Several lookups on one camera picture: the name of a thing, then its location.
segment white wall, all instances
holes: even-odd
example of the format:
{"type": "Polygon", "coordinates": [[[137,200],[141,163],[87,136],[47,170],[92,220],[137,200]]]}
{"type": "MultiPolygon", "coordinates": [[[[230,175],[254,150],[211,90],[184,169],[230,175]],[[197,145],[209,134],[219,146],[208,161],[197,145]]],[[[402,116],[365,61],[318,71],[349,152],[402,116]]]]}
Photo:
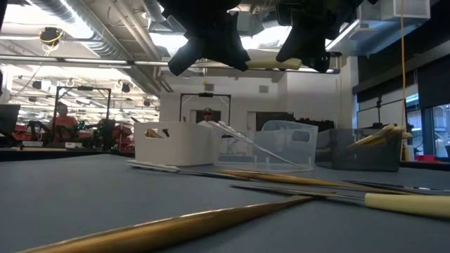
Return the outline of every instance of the white wall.
{"type": "MultiPolygon", "coordinates": [[[[356,65],[356,60],[353,60],[343,68],[342,93],[338,74],[287,72],[278,83],[272,83],[269,78],[246,77],[208,77],[207,81],[214,84],[215,94],[232,95],[231,126],[238,131],[249,130],[248,122],[254,121],[250,119],[253,115],[251,112],[294,112],[297,119],[329,119],[335,122],[343,118],[345,120],[338,125],[351,128],[356,118],[356,101],[352,95],[352,87],[357,82],[357,69],[354,71],[356,65]],[[269,86],[269,92],[259,93],[259,85],[269,86]]],[[[176,122],[179,120],[180,93],[204,92],[204,79],[166,77],[166,80],[175,93],[161,94],[160,121],[176,122]]],[[[227,122],[227,106],[215,97],[192,97],[184,103],[182,116],[190,122],[190,111],[205,107],[220,110],[222,120],[227,122]]]]}
{"type": "MultiPolygon", "coordinates": [[[[175,93],[161,94],[160,121],[179,120],[180,93],[204,92],[202,77],[167,77],[167,82],[175,90],[175,93]]],[[[247,130],[248,112],[284,112],[285,107],[278,100],[278,84],[268,78],[239,78],[234,77],[208,77],[207,81],[214,84],[215,94],[230,94],[231,102],[231,126],[238,131],[247,130]],[[259,93],[259,85],[269,86],[268,93],[259,93]]],[[[202,110],[210,107],[213,110],[221,110],[222,120],[228,120],[228,108],[218,98],[192,97],[183,106],[182,116],[190,121],[191,110],[202,110]]]]}
{"type": "Polygon", "coordinates": [[[335,120],[337,75],[288,73],[287,111],[295,118],[335,120]]]}

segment metal frame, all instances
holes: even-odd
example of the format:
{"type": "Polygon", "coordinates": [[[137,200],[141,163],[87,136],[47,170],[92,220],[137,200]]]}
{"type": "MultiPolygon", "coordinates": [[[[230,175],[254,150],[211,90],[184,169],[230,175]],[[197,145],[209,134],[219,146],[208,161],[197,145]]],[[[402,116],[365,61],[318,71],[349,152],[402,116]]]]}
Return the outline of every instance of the metal frame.
{"type": "MultiPolygon", "coordinates": [[[[65,89],[66,90],[65,93],[67,93],[68,91],[71,91],[72,89],[74,89],[74,87],[67,87],[67,86],[57,86],[56,87],[55,109],[53,111],[53,122],[51,125],[51,133],[53,134],[52,142],[55,141],[56,113],[58,112],[58,101],[60,98],[63,98],[65,95],[65,93],[64,93],[61,97],[59,96],[59,91],[61,89],[65,89]]],[[[79,90],[79,91],[97,90],[97,91],[107,91],[108,92],[108,102],[106,105],[106,125],[108,125],[109,117],[110,117],[111,89],[109,89],[109,88],[94,88],[94,87],[90,87],[90,86],[79,86],[79,87],[77,87],[77,90],[79,90]]],[[[106,144],[107,143],[105,143],[105,145],[103,146],[103,150],[108,150],[110,148],[106,144]]]]}
{"type": "MultiPolygon", "coordinates": [[[[201,95],[204,93],[181,93],[180,94],[180,111],[179,111],[179,118],[178,120],[181,122],[181,111],[182,111],[182,105],[183,105],[183,97],[184,96],[199,96],[201,97],[201,95]]],[[[224,96],[227,97],[230,101],[229,106],[228,106],[228,125],[230,125],[231,122],[231,95],[230,94],[213,94],[213,93],[208,93],[209,95],[211,95],[211,97],[215,97],[215,96],[224,96]]]]}
{"type": "MultiPolygon", "coordinates": [[[[67,66],[67,67],[106,67],[117,69],[131,69],[134,66],[153,66],[153,67],[168,67],[169,63],[161,60],[108,60],[108,59],[92,59],[92,58],[64,58],[64,57],[41,57],[41,56],[12,56],[0,55],[0,60],[8,64],[21,65],[50,65],[50,66],[67,66]]],[[[228,65],[218,62],[194,63],[190,67],[199,68],[218,68],[218,69],[233,69],[228,65]]],[[[278,69],[251,69],[259,71],[275,71],[278,69]]],[[[310,67],[300,67],[298,70],[285,70],[284,72],[306,72],[322,74],[310,67]]],[[[325,74],[339,74],[340,69],[332,68],[325,74]]]]}
{"type": "MultiPolygon", "coordinates": [[[[382,102],[382,101],[381,101],[381,97],[378,97],[377,105],[372,106],[372,107],[370,107],[370,108],[366,108],[366,109],[357,111],[357,112],[356,112],[356,116],[357,116],[358,113],[360,113],[360,112],[364,112],[364,111],[367,111],[367,110],[371,110],[371,109],[377,108],[377,109],[378,109],[378,123],[382,123],[382,122],[381,122],[380,108],[381,108],[382,106],[384,106],[384,105],[389,105],[389,104],[396,103],[396,102],[399,102],[399,101],[401,101],[401,99],[397,99],[397,100],[390,101],[390,102],[387,102],[387,103],[382,104],[382,103],[381,103],[381,102],[382,102]]],[[[403,103],[404,103],[404,106],[405,106],[405,108],[406,108],[406,99],[403,101],[403,103]]],[[[408,123],[408,117],[407,117],[406,115],[407,115],[407,113],[406,113],[406,110],[405,110],[405,115],[404,115],[404,116],[405,116],[405,122],[408,123]]]]}

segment yellow rope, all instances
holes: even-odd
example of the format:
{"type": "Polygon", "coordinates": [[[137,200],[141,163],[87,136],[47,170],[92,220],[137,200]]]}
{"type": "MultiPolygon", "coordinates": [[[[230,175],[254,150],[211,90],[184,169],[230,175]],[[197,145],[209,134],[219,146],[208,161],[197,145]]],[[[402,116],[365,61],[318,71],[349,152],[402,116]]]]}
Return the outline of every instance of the yellow rope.
{"type": "MultiPolygon", "coordinates": [[[[405,38],[404,38],[404,0],[401,0],[401,15],[400,15],[400,28],[401,28],[401,74],[403,76],[403,88],[402,88],[402,103],[401,103],[401,126],[405,125],[405,88],[406,88],[406,68],[405,68],[405,38]]],[[[401,141],[400,160],[403,156],[403,140],[401,141]]]]}

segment clear plastic bin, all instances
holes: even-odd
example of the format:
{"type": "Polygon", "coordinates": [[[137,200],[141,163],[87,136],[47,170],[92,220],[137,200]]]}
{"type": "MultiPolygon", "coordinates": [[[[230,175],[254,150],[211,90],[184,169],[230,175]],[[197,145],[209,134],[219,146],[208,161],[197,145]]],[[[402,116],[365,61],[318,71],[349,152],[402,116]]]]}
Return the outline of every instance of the clear plastic bin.
{"type": "Polygon", "coordinates": [[[222,138],[219,166],[271,173],[311,171],[314,168],[317,126],[278,120],[267,122],[262,129],[241,134],[258,146],[298,164],[300,168],[236,138],[222,138]]]}

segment cable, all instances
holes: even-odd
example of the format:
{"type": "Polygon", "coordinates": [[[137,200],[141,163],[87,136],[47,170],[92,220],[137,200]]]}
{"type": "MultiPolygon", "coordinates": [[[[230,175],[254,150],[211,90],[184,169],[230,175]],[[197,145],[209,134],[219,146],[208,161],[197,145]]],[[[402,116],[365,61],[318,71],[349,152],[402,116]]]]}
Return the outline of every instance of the cable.
{"type": "MultiPolygon", "coordinates": [[[[49,56],[50,53],[51,53],[52,51],[46,51],[46,53],[45,53],[44,56],[45,56],[45,57],[49,56]]],[[[29,85],[30,82],[34,79],[34,77],[36,76],[36,74],[38,73],[38,71],[41,69],[41,67],[42,67],[42,63],[39,64],[39,67],[37,68],[36,71],[34,71],[33,75],[31,76],[30,80],[28,80],[27,84],[24,85],[24,87],[22,87],[22,88],[21,88],[14,96],[19,95],[24,89],[26,89],[26,88],[28,87],[28,85],[29,85]]]]}
{"type": "MultiPolygon", "coordinates": [[[[401,30],[401,75],[403,77],[402,86],[402,106],[401,106],[401,126],[405,125],[405,89],[406,89],[406,68],[405,68],[405,36],[404,36],[404,7],[405,0],[401,0],[401,14],[400,14],[400,30],[401,30]]],[[[403,141],[400,148],[400,161],[403,156],[403,141]]]]}
{"type": "Polygon", "coordinates": [[[55,39],[50,39],[50,40],[43,40],[43,39],[40,39],[40,38],[41,38],[41,34],[42,34],[42,32],[39,33],[39,40],[40,40],[42,43],[52,43],[52,42],[53,42],[53,44],[54,44],[55,41],[61,39],[61,37],[63,36],[64,32],[61,32],[55,39]]]}

